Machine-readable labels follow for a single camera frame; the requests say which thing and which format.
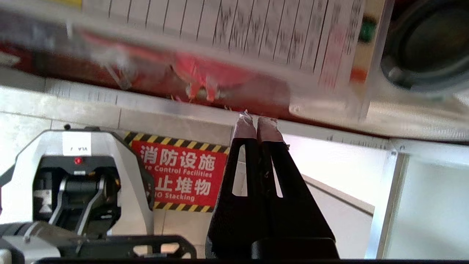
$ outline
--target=floor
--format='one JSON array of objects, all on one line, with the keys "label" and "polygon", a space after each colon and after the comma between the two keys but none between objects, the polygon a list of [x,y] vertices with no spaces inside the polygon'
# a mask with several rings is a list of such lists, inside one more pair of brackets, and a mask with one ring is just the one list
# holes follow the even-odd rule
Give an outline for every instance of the floor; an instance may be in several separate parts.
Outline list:
[{"label": "floor", "polygon": [[[3,102],[0,104],[0,174],[40,132],[63,129],[65,124],[72,128],[100,126],[121,136],[133,130],[213,144],[230,143],[231,125],[145,112],[142,111],[145,105],[139,102],[134,102],[136,107],[129,109],[113,104],[116,101],[96,103],[74,99],[0,86],[0,101]],[[156,210],[154,216],[155,234],[182,235],[195,245],[199,258],[205,256],[204,244],[211,213]]]}]

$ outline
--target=yellow and black hazard stripe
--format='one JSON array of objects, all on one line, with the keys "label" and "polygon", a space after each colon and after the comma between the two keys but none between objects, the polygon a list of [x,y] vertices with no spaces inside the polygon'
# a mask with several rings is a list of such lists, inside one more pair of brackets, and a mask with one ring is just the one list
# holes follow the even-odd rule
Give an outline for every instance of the yellow and black hazard stripe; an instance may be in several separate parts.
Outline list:
[{"label": "yellow and black hazard stripe", "polygon": [[189,212],[202,212],[211,213],[213,207],[208,205],[196,205],[185,203],[172,203],[172,202],[155,202],[153,209],[175,210],[175,211],[189,211]]},{"label": "yellow and black hazard stripe", "polygon": [[163,137],[163,136],[156,136],[144,133],[137,133],[137,132],[127,132],[124,138],[125,143],[132,145],[133,141],[146,141],[150,143],[159,143],[162,145],[171,145],[175,147],[182,147],[182,148],[191,148],[191,149],[200,149],[218,153],[225,153],[228,154],[230,148],[227,146],[216,145],[216,144],[209,144],[209,143],[202,143],[193,140],[181,140],[175,139],[170,137]]}]

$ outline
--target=warning stripe border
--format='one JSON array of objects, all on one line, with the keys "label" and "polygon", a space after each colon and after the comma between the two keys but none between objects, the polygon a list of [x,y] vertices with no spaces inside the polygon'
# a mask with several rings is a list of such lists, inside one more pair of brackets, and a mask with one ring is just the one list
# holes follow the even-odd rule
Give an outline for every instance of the warning stripe border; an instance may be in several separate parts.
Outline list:
[{"label": "warning stripe border", "polygon": [[[209,144],[204,142],[198,142],[194,140],[183,140],[165,136],[157,136],[138,132],[126,132],[124,142],[129,146],[132,146],[133,141],[146,141],[149,143],[159,143],[162,145],[170,145],[189,149],[199,149],[205,151],[212,151],[215,153],[227,154],[230,152],[230,147],[216,144]],[[153,209],[163,210],[175,210],[175,211],[188,211],[188,212],[202,212],[211,213],[214,207],[208,205],[196,205],[196,204],[185,204],[185,203],[172,203],[172,202],[156,202]]]}]

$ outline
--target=red sign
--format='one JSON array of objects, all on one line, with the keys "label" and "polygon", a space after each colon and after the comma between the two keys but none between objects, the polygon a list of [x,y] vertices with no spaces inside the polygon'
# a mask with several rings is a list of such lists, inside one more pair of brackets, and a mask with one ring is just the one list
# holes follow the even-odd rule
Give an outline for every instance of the red sign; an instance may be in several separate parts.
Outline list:
[{"label": "red sign", "polygon": [[132,149],[155,179],[155,201],[215,206],[226,154],[146,141]]}]

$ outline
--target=fire control facilities sign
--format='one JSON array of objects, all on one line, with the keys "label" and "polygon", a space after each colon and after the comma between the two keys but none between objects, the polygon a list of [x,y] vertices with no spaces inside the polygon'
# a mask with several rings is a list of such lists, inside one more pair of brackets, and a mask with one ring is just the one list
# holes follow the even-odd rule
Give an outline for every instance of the fire control facilities sign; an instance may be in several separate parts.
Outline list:
[{"label": "fire control facilities sign", "polygon": [[132,132],[125,141],[155,180],[155,209],[213,211],[228,147]]}]

